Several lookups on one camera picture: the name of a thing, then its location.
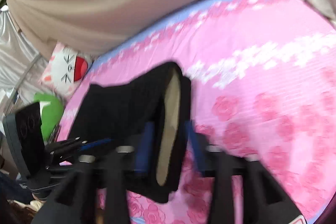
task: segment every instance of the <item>pillow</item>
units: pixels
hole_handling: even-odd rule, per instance
[[[90,55],[82,54],[58,42],[41,83],[65,99],[70,98],[92,64]]]
[[[41,132],[43,140],[47,141],[53,132],[54,127],[62,118],[64,107],[61,101],[54,95],[36,93],[34,102],[40,102]]]

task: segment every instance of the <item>blue gripper pad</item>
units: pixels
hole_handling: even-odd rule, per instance
[[[142,137],[137,147],[135,156],[134,171],[137,173],[147,173],[149,170],[150,158],[153,150],[154,123],[147,122],[142,132]]]
[[[184,124],[185,126],[185,132],[187,134],[187,138],[190,139],[191,146],[194,153],[194,161],[196,164],[196,169],[199,171],[203,176],[205,176],[205,172],[207,170],[206,162],[205,162],[205,156],[204,156],[204,149],[206,147],[206,143],[204,143],[204,140],[201,140],[200,137],[204,137],[202,139],[205,139],[205,136],[202,136],[201,134],[198,134],[194,131],[193,123],[192,121],[187,121]]]

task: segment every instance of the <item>bed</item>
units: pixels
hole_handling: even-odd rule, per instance
[[[334,28],[303,0],[201,0],[101,56],[69,100],[58,140],[91,83],[127,83],[174,60],[192,80],[196,130],[234,155],[257,153],[313,224],[336,191],[335,45]],[[134,223],[206,222],[212,181],[192,163],[188,151],[167,204],[128,193]],[[240,177],[233,182],[242,223]]]

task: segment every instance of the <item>silver tent fabric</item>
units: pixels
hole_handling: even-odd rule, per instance
[[[6,8],[0,12],[0,89],[10,92],[19,85],[18,94],[22,104],[25,105],[32,102],[37,92],[50,93],[46,87],[38,83],[48,62],[43,57],[39,58],[19,83],[39,53],[21,33],[16,31]]]

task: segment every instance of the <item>white pattern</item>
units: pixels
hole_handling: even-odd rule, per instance
[[[253,10],[260,10],[262,8],[264,8],[264,4],[256,4],[252,7]]]
[[[230,3],[229,5],[226,6],[225,9],[231,11],[231,10],[236,9],[237,7],[238,7],[237,3]]]
[[[180,29],[182,29],[183,28],[183,24],[178,24],[177,26],[176,26],[176,28],[175,28],[175,31],[178,31],[178,30],[180,30]]]
[[[200,20],[200,21],[198,21],[194,26],[195,26],[196,28],[199,28],[203,23],[204,23],[204,21]]]
[[[145,52],[150,50],[153,47],[153,45],[150,43],[148,46],[145,47]]]
[[[189,16],[193,17],[194,15],[197,14],[197,12],[198,12],[198,11],[192,11],[192,12],[189,14]]]
[[[208,14],[208,12],[202,12],[199,16],[198,19],[203,19],[204,17],[206,17]]]
[[[258,2],[258,0],[248,0],[247,1],[249,4],[256,4]]]
[[[187,69],[186,75],[204,84],[219,76],[219,80],[213,84],[213,87],[224,89],[233,80],[245,77],[250,67],[261,65],[264,70],[269,70],[281,62],[290,61],[294,66],[304,67],[317,54],[327,53],[335,45],[336,31],[334,30],[326,35],[317,33],[299,37],[282,46],[269,41],[261,47],[253,45],[243,50],[235,50],[230,58],[221,59],[208,68],[199,60]]]
[[[154,36],[152,37],[152,39],[151,39],[151,42],[154,41],[154,40],[156,40],[156,39],[158,39],[159,36],[160,36],[159,33],[157,33],[156,35],[154,35]]]
[[[139,48],[140,48],[140,45],[135,45],[133,51],[136,52],[137,50],[139,50]]]
[[[119,52],[118,59],[119,59],[119,60],[122,59],[123,56],[124,56],[124,50],[121,50],[121,51]]]

